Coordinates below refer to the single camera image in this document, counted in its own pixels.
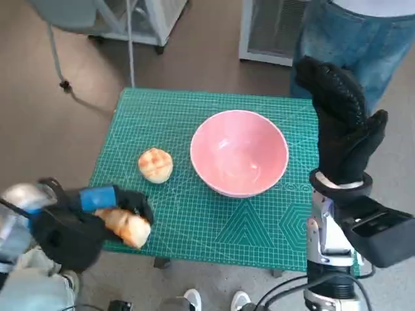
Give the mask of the bare black left hand, blue tape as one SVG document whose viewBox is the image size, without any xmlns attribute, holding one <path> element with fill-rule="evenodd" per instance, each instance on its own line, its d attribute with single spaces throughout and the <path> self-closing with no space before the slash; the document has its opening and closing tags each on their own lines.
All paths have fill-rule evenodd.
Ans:
<svg viewBox="0 0 415 311">
<path fill-rule="evenodd" d="M 86 213 L 120 208 L 140 215 L 150 225 L 154 223 L 154 215 L 148 198 L 142 192 L 125 190 L 117 185 L 107 185 L 68 190 L 65 194 L 72 207 Z"/>
</svg>

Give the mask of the black knitted gloved right hand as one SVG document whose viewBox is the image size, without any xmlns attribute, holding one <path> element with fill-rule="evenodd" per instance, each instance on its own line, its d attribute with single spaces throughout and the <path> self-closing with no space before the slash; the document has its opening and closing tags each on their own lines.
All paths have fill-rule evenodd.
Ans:
<svg viewBox="0 0 415 311">
<path fill-rule="evenodd" d="M 361 186 L 369 159 L 385 138 L 388 113 L 369 113 L 362 86 L 344 68 L 305 56 L 295 70 L 318 117 L 316 177 L 338 189 Z"/>
</svg>

